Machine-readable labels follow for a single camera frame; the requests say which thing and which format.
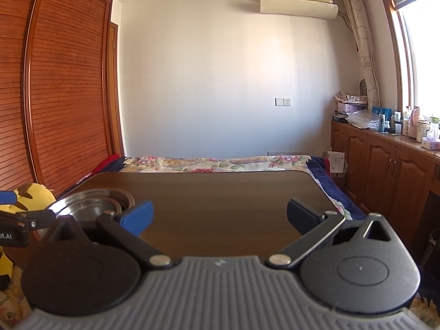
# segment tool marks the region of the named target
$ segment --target white paper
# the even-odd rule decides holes
[[[327,151],[330,162],[330,172],[344,172],[345,153],[337,153],[336,151]]]

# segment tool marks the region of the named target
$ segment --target blue blanket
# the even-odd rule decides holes
[[[324,159],[322,159],[322,157],[312,156],[312,159],[307,162],[307,166],[313,176],[319,180],[325,192],[327,192],[330,197],[340,201],[347,211],[349,211],[353,219],[365,218],[365,214],[336,186],[331,177],[326,174]]]

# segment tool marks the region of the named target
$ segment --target metal bowl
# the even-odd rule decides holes
[[[93,222],[104,211],[121,213],[133,207],[133,196],[122,189],[88,189],[69,194],[47,207],[57,217],[71,215],[77,222]],[[39,238],[47,229],[38,230]]]

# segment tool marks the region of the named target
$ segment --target white wall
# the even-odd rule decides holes
[[[359,94],[341,17],[259,13],[260,0],[124,2],[120,44],[128,156],[320,155],[339,90]],[[291,107],[275,107],[291,97]]]
[[[118,0],[113,0],[112,9],[111,9],[111,17],[110,20],[118,25],[117,28],[117,92],[118,92],[118,99],[119,99],[119,113],[120,113],[120,128],[122,133],[122,143],[124,145],[124,152],[127,154],[127,147],[126,147],[126,141],[125,141],[125,130],[124,130],[124,119],[122,118],[122,104],[121,104],[121,96],[120,96],[120,32],[121,32],[121,25],[120,20],[122,17],[122,3]]]
[[[391,32],[382,0],[363,0],[375,50],[375,69],[383,107],[397,106],[397,79]]]

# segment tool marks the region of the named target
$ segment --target curtain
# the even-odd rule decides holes
[[[358,45],[362,70],[367,85],[368,109],[371,110],[374,106],[380,107],[381,100],[379,97],[378,80],[373,66],[374,51],[367,14],[362,0],[343,1]]]

